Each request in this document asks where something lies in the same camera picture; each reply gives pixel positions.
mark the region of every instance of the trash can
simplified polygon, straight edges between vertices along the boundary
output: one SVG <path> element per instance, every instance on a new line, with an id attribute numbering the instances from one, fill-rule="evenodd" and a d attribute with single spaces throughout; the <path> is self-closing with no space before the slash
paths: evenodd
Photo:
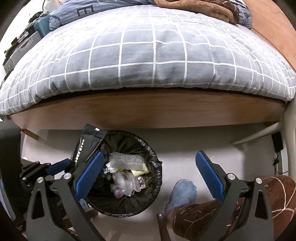
<path id="1" fill-rule="evenodd" d="M 131 197 L 117 199 L 110 188 L 114 183 L 112 173 L 104 174 L 102 170 L 87 196 L 87 202 L 100 213 L 117 218 L 131 217 L 146 210 L 155 201 L 162 185 L 162 162 L 156 153 L 143 139 L 127 131 L 108 131 L 98 150 L 104 153 L 105 163 L 112 152 L 141 155 L 149 170 L 148 174 L 142 175 L 147 187 Z"/>

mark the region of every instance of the bed leg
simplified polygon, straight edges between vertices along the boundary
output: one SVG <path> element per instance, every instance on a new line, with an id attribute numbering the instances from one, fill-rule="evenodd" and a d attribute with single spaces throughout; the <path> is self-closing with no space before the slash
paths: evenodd
<path id="1" fill-rule="evenodd" d="M 39 138 L 40 138 L 38 135 L 36 135 L 35 133 L 29 131 L 28 129 L 21 129 L 21 132 L 24 133 L 25 135 L 35 139 L 36 141 L 38 141 Z"/>
<path id="2" fill-rule="evenodd" d="M 246 136 L 244 138 L 238 139 L 236 141 L 231 142 L 231 145 L 236 145 L 243 142 L 248 142 L 260 137 L 264 137 L 273 133 L 276 133 L 282 129 L 282 121 L 277 122 L 269 127 L 266 127 L 265 129 L 258 131 L 256 133 L 253 133 L 252 135 Z"/>
<path id="3" fill-rule="evenodd" d="M 288 154 L 289 176 L 296 181 L 296 99 L 287 106 L 283 117 L 283 138 L 286 142 Z"/>

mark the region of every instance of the wooden headboard panel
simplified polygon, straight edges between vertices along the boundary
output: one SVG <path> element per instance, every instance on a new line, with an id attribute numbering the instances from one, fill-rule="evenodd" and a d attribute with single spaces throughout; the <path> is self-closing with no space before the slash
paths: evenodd
<path id="1" fill-rule="evenodd" d="M 268 40 L 296 69 L 296 31 L 272 0 L 244 0 L 252 16 L 252 28 Z"/>

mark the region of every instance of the white wall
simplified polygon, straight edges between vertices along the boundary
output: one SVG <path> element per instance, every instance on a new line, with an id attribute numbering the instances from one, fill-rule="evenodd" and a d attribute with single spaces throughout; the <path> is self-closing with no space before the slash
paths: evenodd
<path id="1" fill-rule="evenodd" d="M 43 0 L 31 0 L 22 10 L 17 14 L 15 19 L 10 24 L 0 41 L 0 82 L 5 77 L 4 67 L 2 66 L 5 60 L 4 51 L 11 46 L 11 42 L 18 37 L 29 23 L 29 19 L 37 12 L 42 11 Z"/>

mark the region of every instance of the mattress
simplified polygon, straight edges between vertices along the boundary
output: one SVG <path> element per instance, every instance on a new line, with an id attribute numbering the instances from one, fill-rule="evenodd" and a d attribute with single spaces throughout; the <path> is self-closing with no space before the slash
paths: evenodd
<path id="1" fill-rule="evenodd" d="M 284 101 L 295 71 L 243 26 L 154 5 L 122 7 L 46 35 L 0 89 L 0 115 L 75 91 L 183 87 L 240 91 Z"/>

